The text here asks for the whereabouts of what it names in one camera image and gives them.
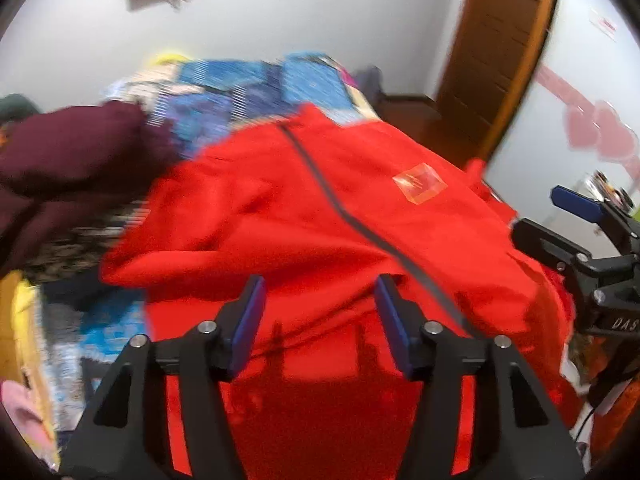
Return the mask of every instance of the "black wire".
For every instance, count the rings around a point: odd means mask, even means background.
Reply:
[[[587,421],[593,416],[593,414],[596,412],[595,408],[592,408],[591,411],[589,412],[589,415],[587,415],[585,417],[585,419],[582,422],[582,425],[580,426],[580,430],[578,430],[578,433],[575,434],[575,438],[574,438],[574,442],[577,443],[578,439],[580,438],[580,434],[582,433],[582,430],[584,429],[584,427],[587,424]]]

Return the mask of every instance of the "door panel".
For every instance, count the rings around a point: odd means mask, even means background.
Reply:
[[[480,145],[523,59],[540,0],[470,0],[438,109]]]

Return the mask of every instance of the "door frame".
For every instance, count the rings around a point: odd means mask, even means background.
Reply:
[[[516,111],[520,106],[522,97],[529,86],[531,78],[538,65],[538,60],[542,54],[542,48],[544,47],[546,38],[549,33],[549,25],[556,10],[556,2],[558,0],[540,0],[536,15],[534,18],[531,31],[529,33],[529,41],[524,49],[520,63],[516,69],[515,76],[509,86],[509,89],[500,103],[498,112],[495,116],[494,122],[489,127],[484,139],[480,143],[476,157],[482,160],[488,160],[493,154],[498,144],[504,137],[507,127],[514,118]],[[436,103],[441,99],[444,94],[447,79],[450,78],[453,66],[457,57],[460,54],[462,48],[462,38],[465,35],[467,29],[471,25],[471,9],[476,0],[466,0],[463,7],[462,18],[460,19],[460,25],[458,32],[456,33],[456,39],[451,50],[449,62],[445,69],[444,76],[438,95],[436,97]]]

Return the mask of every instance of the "green object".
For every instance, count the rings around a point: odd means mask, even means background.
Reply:
[[[0,124],[21,121],[39,113],[40,110],[20,94],[11,94],[0,99]]]

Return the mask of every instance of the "white wall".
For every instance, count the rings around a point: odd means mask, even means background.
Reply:
[[[591,23],[592,10],[617,25],[614,39]],[[591,103],[609,102],[623,123],[640,132],[640,47],[612,1],[559,0],[541,62]],[[485,176],[521,215],[537,222],[552,221],[557,211],[548,198],[553,186],[575,187],[596,170],[617,187],[631,184],[622,166],[600,160],[595,150],[570,149],[565,108],[532,82]]]
[[[463,7],[466,0],[448,0],[449,7],[439,7],[433,9],[433,21],[431,22],[430,34],[433,38],[426,41],[426,80],[424,84],[424,94],[431,99],[436,99],[438,90],[442,83],[444,71],[449,62],[451,49],[458,25],[462,18]]]
[[[0,40],[0,94],[45,110],[93,104],[155,54],[275,59],[320,50],[382,69],[385,91],[421,93],[451,0],[27,0]]]

